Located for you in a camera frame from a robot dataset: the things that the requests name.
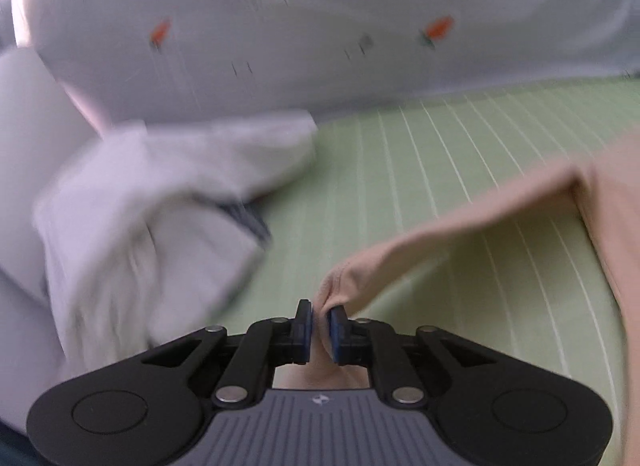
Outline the plaid checkered garment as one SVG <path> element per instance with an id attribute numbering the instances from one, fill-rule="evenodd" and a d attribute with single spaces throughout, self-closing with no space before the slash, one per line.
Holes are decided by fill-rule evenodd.
<path id="1" fill-rule="evenodd" d="M 244 230 L 251 233 L 259 244 L 266 247 L 271 243 L 269 227 L 253 201 L 249 203 L 218 204 L 217 207 Z"/>

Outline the white crumpled garment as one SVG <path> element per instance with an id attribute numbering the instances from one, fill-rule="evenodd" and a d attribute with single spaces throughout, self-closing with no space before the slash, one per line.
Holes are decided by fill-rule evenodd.
<path id="1" fill-rule="evenodd" d="M 129 122 L 85 145 L 40 193 L 54 325 L 81 374 L 204 326 L 268 246 L 218 204 L 249 203 L 314 161 L 304 110 L 191 126 Z"/>

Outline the green grid mat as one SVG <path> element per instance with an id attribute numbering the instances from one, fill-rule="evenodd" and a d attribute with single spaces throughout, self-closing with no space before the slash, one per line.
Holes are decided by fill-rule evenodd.
<path id="1" fill-rule="evenodd" d="M 603 460 L 639 460 L 639 82 L 582 79 L 376 108 L 323 125 L 318 159 L 259 208 L 265 262 L 218 323 L 291 313 L 332 267 L 417 227 L 409 272 L 352 313 L 436 325 L 608 402 Z"/>

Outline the teal curtain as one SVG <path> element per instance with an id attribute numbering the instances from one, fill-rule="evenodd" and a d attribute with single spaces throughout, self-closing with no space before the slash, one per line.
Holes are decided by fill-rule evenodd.
<path id="1" fill-rule="evenodd" d="M 0 424 L 0 465 L 39 466 L 35 450 L 24 434 Z"/>

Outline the grey carrot-print backdrop cloth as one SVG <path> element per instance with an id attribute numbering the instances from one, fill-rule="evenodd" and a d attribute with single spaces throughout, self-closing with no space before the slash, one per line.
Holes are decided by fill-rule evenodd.
<path id="1" fill-rule="evenodd" d="M 10 0 L 94 119 L 322 111 L 639 68 L 639 0 Z"/>

